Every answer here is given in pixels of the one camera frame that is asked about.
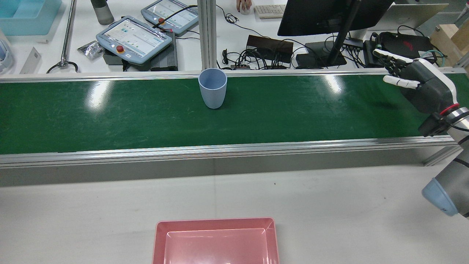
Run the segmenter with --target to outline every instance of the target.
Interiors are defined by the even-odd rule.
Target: keyboard
[[[265,5],[256,6],[254,9],[260,19],[282,18],[283,11],[285,11],[285,6],[287,5]]]

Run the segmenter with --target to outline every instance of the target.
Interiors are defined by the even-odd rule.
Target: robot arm
[[[383,80],[400,86],[418,111],[430,114],[419,127],[420,133],[447,132],[463,148],[422,195],[447,215],[460,213],[469,219],[469,109],[457,102],[454,83],[425,59],[411,60],[378,49],[373,53],[391,74]]]

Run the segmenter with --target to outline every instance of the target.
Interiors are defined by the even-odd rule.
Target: touchscreen display
[[[158,34],[148,31],[129,19],[117,24],[104,35],[142,57],[164,42]]]
[[[162,0],[158,2],[156,5],[150,7],[148,10],[153,12],[159,17],[167,18],[168,16],[176,13],[177,11],[183,9],[183,7],[171,2],[170,0]],[[190,12],[188,9],[177,13],[176,15],[172,16],[166,22],[174,25],[176,28],[182,28],[183,26],[187,25],[189,22],[197,18],[197,15]]]

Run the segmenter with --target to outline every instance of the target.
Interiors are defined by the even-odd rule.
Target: metal frame
[[[436,136],[432,138],[405,137],[387,139],[281,142],[176,148],[140,148],[80,151],[69,153],[9,154],[0,155],[0,168],[169,161],[183,159],[247,157],[285,154],[313,154],[326,152],[405,149],[454,145],[457,144],[450,136]]]
[[[462,68],[441,68],[442,73],[466,73]],[[225,71],[228,77],[262,77],[262,76],[317,76],[317,75],[385,75],[384,68],[344,70],[232,70]],[[112,73],[61,73],[57,75],[19,74],[0,76],[1,83],[63,82],[63,81],[96,81],[96,80],[152,80],[152,79],[188,79],[197,78],[200,71],[175,72],[112,72]]]
[[[462,150],[462,148],[459,145],[456,146],[450,146],[450,147],[444,147],[437,153],[431,155],[429,158],[424,160],[422,163],[425,167],[428,166],[433,166],[437,164],[438,162],[448,158],[449,156],[453,155],[454,153]]]
[[[217,21],[215,0],[197,0],[202,69],[217,67]]]
[[[469,52],[466,53],[456,64],[454,65],[455,67],[461,67],[465,68],[466,66],[469,65]]]
[[[461,68],[443,68],[444,73],[465,73]],[[312,75],[384,75],[384,69],[363,69],[350,71],[341,70],[270,70],[266,71],[233,71],[227,72],[229,77],[254,76],[312,76]],[[143,79],[176,79],[197,78],[199,72],[175,73],[111,73],[108,75],[63,74],[60,76],[20,75],[0,78],[0,83],[28,83],[28,82],[61,82],[85,80],[143,80]],[[0,155],[0,168],[55,166],[74,164],[100,164],[142,161],[166,161],[181,159],[243,157],[259,155],[284,155],[325,153],[339,151],[362,151],[383,149],[404,149],[418,147],[457,147],[450,136],[436,136],[432,138],[405,137],[387,139],[359,139],[359,140],[331,140],[309,142],[279,142],[262,144],[237,144],[218,146],[193,146],[175,148],[143,148],[102,151],[82,151],[73,153],[38,153],[38,154],[10,154]],[[427,164],[435,164],[448,155],[448,151],[438,152],[427,159]]]

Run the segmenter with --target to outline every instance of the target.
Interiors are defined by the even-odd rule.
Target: computer monitor
[[[375,26],[392,3],[393,0],[288,0],[277,35],[338,32],[335,41],[306,43],[310,55],[303,64],[311,68],[344,65],[347,62],[340,50],[347,33]]]

